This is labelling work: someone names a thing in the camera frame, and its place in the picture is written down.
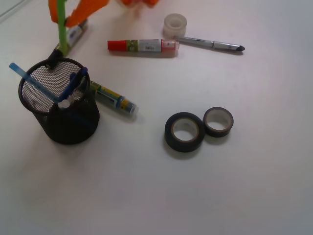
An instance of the red marker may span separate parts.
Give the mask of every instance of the red marker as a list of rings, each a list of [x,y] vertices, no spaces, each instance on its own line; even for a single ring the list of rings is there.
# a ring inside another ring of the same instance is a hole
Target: red marker
[[[166,52],[179,49],[176,40],[124,40],[108,41],[108,50],[131,51],[131,52]]]

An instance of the marker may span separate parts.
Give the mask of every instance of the marker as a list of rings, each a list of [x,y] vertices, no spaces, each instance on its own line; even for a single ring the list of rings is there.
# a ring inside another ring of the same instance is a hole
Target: marker
[[[209,47],[213,49],[220,49],[220,50],[232,50],[232,51],[244,51],[245,48],[241,45],[235,45],[230,43],[221,43],[215,41],[208,41],[203,39],[197,38],[187,38],[187,37],[179,37],[175,38],[177,41],[181,43],[188,43],[197,46]]]
[[[90,90],[97,100],[113,106],[115,109],[121,110],[124,113],[132,116],[138,111],[137,105],[126,99],[124,96],[121,96],[98,83],[90,81]]]
[[[33,85],[35,88],[37,88],[40,92],[44,93],[48,98],[52,99],[54,103],[59,103],[59,99],[56,95],[54,95],[51,91],[49,91],[44,85],[39,83],[37,80],[35,80],[32,76],[28,75],[24,70],[22,70],[18,65],[15,63],[11,63],[9,67],[16,72],[19,76],[22,77],[22,79],[25,79],[27,82],[29,82],[31,85]]]
[[[179,49],[176,40],[124,40],[108,41],[108,50],[130,51],[130,52],[166,52]]]

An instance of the orange object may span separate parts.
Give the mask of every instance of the orange object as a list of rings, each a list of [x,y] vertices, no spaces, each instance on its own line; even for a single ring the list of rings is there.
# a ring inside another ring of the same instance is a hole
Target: orange object
[[[150,5],[155,5],[158,0],[143,0],[144,2],[150,4]],[[122,0],[122,2],[125,4],[125,5],[129,5],[133,2],[133,0]]]
[[[80,22],[87,19],[92,13],[96,12],[100,8],[106,6],[110,0],[81,0],[77,8],[72,12],[72,14],[67,17],[65,26],[73,27],[78,25]],[[49,9],[51,20],[58,23],[57,16],[57,0],[49,0]]]

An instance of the clear tape roll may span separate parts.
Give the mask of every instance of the clear tape roll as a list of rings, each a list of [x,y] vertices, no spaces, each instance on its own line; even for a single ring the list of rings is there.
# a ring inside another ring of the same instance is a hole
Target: clear tape roll
[[[186,33],[187,19],[181,14],[170,14],[164,19],[163,33],[166,37],[182,37]]]

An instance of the blue pen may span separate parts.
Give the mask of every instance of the blue pen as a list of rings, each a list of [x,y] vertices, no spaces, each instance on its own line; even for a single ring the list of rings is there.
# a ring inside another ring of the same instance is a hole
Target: blue pen
[[[82,67],[76,76],[73,78],[74,73],[70,75],[70,82],[68,86],[64,89],[64,91],[60,95],[60,100],[67,99],[75,90],[76,87],[78,87],[81,83],[81,80],[84,76],[87,75],[88,69],[86,67]]]
[[[36,81],[32,76],[28,75],[24,70],[22,70],[15,63],[11,63],[9,66],[14,72],[16,72],[22,79],[25,79],[35,88],[37,88],[40,92],[44,93],[48,98],[52,99],[54,103],[59,103],[59,99],[56,95],[54,95],[51,91],[49,91],[46,87]]]

